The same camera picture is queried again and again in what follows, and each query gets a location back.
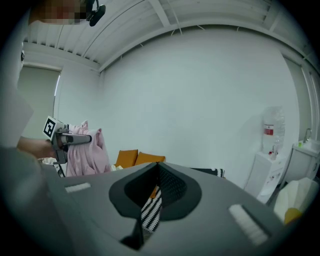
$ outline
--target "striped fabric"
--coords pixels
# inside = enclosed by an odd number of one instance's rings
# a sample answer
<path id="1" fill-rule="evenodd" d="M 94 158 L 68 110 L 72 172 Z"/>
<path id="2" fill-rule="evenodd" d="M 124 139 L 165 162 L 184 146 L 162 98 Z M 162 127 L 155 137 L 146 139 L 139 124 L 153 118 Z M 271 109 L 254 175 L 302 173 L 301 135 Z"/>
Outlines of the striped fabric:
<path id="1" fill-rule="evenodd" d="M 223 169 L 197 169 L 198 171 L 206 170 L 206 173 L 223 178 L 225 170 Z M 141 210 L 142 228 L 150 233 L 153 233 L 160 219 L 160 209 L 162 205 L 161 190 L 156 186 L 155 198 L 149 198 Z"/>

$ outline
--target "black headphone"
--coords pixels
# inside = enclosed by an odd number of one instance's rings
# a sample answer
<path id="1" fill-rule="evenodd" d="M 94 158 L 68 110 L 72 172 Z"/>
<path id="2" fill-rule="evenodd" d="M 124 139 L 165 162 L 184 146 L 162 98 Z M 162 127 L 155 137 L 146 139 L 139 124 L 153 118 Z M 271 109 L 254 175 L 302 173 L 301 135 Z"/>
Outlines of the black headphone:
<path id="1" fill-rule="evenodd" d="M 96 1 L 96 10 L 92 10 L 94 2 Z M 106 6 L 100 5 L 98 0 L 87 0 L 86 3 L 86 20 L 89 22 L 90 27 L 95 26 L 98 21 L 106 13 Z"/>

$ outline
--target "orange cushion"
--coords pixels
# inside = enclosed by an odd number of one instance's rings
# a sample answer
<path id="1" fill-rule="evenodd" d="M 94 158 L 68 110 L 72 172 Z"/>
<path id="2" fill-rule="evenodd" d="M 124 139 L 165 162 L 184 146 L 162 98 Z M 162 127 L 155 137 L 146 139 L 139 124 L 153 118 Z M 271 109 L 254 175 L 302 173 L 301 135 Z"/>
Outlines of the orange cushion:
<path id="1" fill-rule="evenodd" d="M 122 166 L 122 168 L 129 168 L 135 166 L 138 157 L 138 149 L 135 150 L 120 150 L 115 167 Z"/>
<path id="2" fill-rule="evenodd" d="M 145 154 L 140 152 L 138 158 L 136 159 L 135 165 L 141 165 L 144 163 L 155 163 L 155 162 L 164 162 L 166 160 L 165 156 Z"/>

